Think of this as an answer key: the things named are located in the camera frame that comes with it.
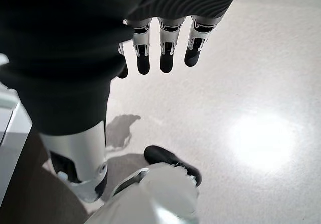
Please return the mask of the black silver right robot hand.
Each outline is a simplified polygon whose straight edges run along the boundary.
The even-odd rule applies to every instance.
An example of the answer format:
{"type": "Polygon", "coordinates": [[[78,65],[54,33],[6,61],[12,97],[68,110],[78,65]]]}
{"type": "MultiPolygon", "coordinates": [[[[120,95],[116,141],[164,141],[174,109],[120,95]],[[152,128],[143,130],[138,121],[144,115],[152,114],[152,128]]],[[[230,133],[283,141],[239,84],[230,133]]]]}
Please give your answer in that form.
{"type": "Polygon", "coordinates": [[[81,200],[107,183],[105,121],[112,79],[128,69],[133,41],[140,74],[150,70],[150,23],[160,23],[160,69],[169,73],[179,31],[192,17],[184,62],[194,66],[233,0],[1,0],[1,83],[14,89],[52,160],[81,200]]]}

